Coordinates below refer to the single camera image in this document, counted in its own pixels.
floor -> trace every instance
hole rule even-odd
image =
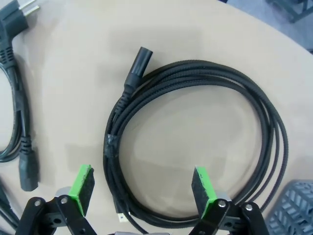
[[[306,49],[313,48],[313,14],[290,23],[288,14],[277,5],[268,4],[266,0],[228,0],[230,4],[271,25]]]

coiled black cable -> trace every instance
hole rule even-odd
[[[269,196],[261,206],[263,211],[282,181],[288,160],[288,138],[284,124],[268,97],[256,83],[243,73],[208,61],[179,61],[163,66],[142,77],[152,52],[141,48],[125,82],[122,98],[114,106],[105,131],[103,166],[107,183],[115,202],[128,220],[142,233],[147,233],[128,214],[163,228],[194,226],[199,216],[175,218],[165,216],[142,205],[128,187],[119,163],[119,146],[123,131],[130,119],[146,104],[168,92],[192,86],[222,86],[238,91],[251,103],[260,119],[262,144],[257,166],[246,185],[232,199],[235,204],[254,201],[270,182],[279,157],[280,133],[283,140],[283,159],[278,178]],[[272,148],[274,161],[268,177]]]

cable connector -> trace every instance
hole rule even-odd
[[[35,152],[31,148],[30,136],[21,137],[20,183],[24,191],[33,191],[38,187],[39,166]]]
[[[123,210],[122,210],[122,208],[121,208],[121,206],[120,206],[120,204],[119,204],[119,203],[122,203],[122,202],[117,202],[116,199],[113,199],[113,202],[114,202],[115,211],[116,211],[116,213],[117,213],[119,222],[120,222],[120,223],[128,222],[128,219],[127,219],[127,217],[125,216],[125,214],[123,213]],[[129,207],[126,206],[126,208],[127,208],[127,213],[130,215],[131,213],[130,213],[130,211],[129,211]]]
[[[116,114],[119,115],[125,109],[125,107],[129,104],[133,93],[140,86],[140,80],[142,79],[142,76],[147,68],[152,53],[152,51],[144,47],[139,49],[131,70],[126,77],[124,92],[115,109]]]
[[[16,64],[12,40],[28,28],[26,16],[39,9],[38,5],[30,8],[35,1],[20,6],[17,0],[13,0],[0,10],[0,58],[5,69]]]

power cord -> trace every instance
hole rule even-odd
[[[241,93],[250,101],[260,119],[261,153],[257,166],[246,185],[232,199],[235,204],[254,201],[270,182],[279,157],[280,134],[283,140],[282,165],[278,168],[278,178],[269,196],[261,206],[263,211],[273,199],[284,176],[288,160],[287,133],[277,110],[261,88],[243,73],[219,64],[202,60],[187,60],[163,66],[143,76],[152,52],[140,48],[133,66],[126,78],[122,97],[114,106],[105,130],[103,168],[105,177],[113,195],[118,212],[125,217],[140,232],[146,234],[138,223],[129,215],[145,222],[163,228],[184,228],[194,226],[199,220],[198,215],[175,218],[165,216],[142,205],[133,195],[123,176],[119,163],[119,146],[123,131],[130,119],[146,104],[168,92],[192,86],[222,86]],[[269,168],[273,138],[275,136],[275,151],[273,165]]]
[[[20,182],[24,191],[33,191],[38,187],[39,167],[31,146],[28,100],[13,54],[12,40],[28,28],[26,16],[39,9],[39,6],[26,12],[24,10],[34,2],[35,0],[32,0],[20,6],[17,0],[13,0],[0,10],[0,68],[10,82],[14,109],[11,140],[7,147],[0,152],[0,162],[4,163],[17,156],[20,157]]]
[[[3,184],[0,182],[0,216],[16,231],[19,225],[19,218],[14,214],[9,200],[5,194]],[[10,235],[0,230],[0,235]]]

plug prong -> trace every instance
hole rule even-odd
[[[30,0],[27,3],[23,4],[19,7],[20,10],[23,10],[24,8],[28,7],[29,5],[33,4],[36,0]]]
[[[39,10],[40,7],[37,5],[37,6],[34,6],[33,8],[31,8],[29,11],[26,11],[24,13],[25,16],[29,16],[30,14],[34,13],[35,11]]]

